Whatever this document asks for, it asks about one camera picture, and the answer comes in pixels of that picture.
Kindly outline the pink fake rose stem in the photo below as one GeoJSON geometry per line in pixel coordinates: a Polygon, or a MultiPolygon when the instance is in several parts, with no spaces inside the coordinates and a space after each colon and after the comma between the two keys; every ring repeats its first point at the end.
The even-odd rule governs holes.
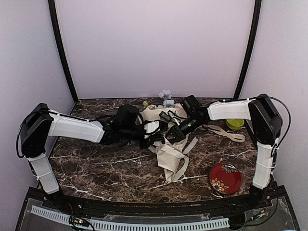
{"type": "Polygon", "coordinates": [[[175,108],[182,108],[182,105],[180,103],[176,103],[176,104],[174,104],[174,107],[175,108]]]}

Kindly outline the blue fake flower stem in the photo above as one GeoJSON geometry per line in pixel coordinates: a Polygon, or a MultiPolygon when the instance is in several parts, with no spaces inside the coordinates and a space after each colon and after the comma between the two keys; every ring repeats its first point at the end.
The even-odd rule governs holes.
{"type": "Polygon", "coordinates": [[[172,99],[171,90],[162,90],[159,97],[163,100],[163,108],[172,108],[175,106],[175,101],[172,99]]]}

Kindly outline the white printed ribbon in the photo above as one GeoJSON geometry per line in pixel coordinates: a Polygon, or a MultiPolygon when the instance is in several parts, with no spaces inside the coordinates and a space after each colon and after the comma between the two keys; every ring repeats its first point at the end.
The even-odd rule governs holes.
{"type": "MultiPolygon", "coordinates": [[[[201,127],[202,130],[208,129],[218,135],[225,136],[234,142],[244,142],[244,135],[233,134],[226,132],[223,128],[216,125],[206,125],[201,127]]],[[[158,141],[155,146],[150,146],[149,150],[156,154],[157,164],[164,169],[165,180],[167,182],[175,182],[179,180],[187,170],[189,165],[189,157],[187,154],[195,147],[198,142],[197,138],[184,147],[187,143],[187,138],[180,141],[179,144],[172,145],[169,142],[162,144],[158,141]]]]}

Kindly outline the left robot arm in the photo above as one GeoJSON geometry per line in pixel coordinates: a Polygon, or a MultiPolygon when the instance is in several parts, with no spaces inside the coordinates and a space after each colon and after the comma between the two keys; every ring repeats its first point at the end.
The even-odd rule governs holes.
{"type": "Polygon", "coordinates": [[[49,202],[58,210],[68,206],[68,199],[46,155],[46,142],[51,137],[72,138],[108,145],[121,139],[146,142],[154,129],[151,122],[143,120],[138,109],[131,105],[118,108],[116,115],[103,115],[95,119],[74,117],[54,111],[40,103],[22,121],[16,137],[16,153],[28,160],[35,177],[41,183],[49,202]]]}

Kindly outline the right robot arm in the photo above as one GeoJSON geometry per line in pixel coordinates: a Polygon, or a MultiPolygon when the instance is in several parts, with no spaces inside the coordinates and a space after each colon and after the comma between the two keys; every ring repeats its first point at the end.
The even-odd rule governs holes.
{"type": "Polygon", "coordinates": [[[256,188],[264,189],[270,182],[283,124],[273,100],[273,97],[261,94],[244,100],[218,101],[202,106],[193,95],[188,96],[181,102],[188,118],[178,125],[173,125],[166,133],[166,139],[171,144],[180,142],[189,133],[210,121],[249,120],[257,144],[257,162],[252,184],[256,188]]]}

